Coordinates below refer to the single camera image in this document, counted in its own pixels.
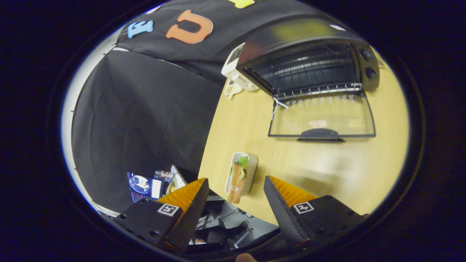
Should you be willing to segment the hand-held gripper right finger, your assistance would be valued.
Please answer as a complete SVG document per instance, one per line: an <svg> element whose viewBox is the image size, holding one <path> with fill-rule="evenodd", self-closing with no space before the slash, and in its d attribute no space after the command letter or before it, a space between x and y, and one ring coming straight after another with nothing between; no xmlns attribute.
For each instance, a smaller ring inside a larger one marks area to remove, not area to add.
<svg viewBox="0 0 466 262"><path fill-rule="evenodd" d="M317 197L273 176L266 176L264 193L285 242L295 249L328 245L368 217L331 195Z"/></svg>

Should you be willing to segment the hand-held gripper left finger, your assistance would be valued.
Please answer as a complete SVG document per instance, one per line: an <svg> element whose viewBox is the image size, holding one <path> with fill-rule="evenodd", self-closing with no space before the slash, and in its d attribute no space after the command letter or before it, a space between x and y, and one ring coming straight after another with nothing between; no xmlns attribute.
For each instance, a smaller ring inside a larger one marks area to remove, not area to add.
<svg viewBox="0 0 466 262"><path fill-rule="evenodd" d="M114 221L136 238L174 252L185 252L209 196L209 181L200 178L158 200L144 198Z"/></svg>

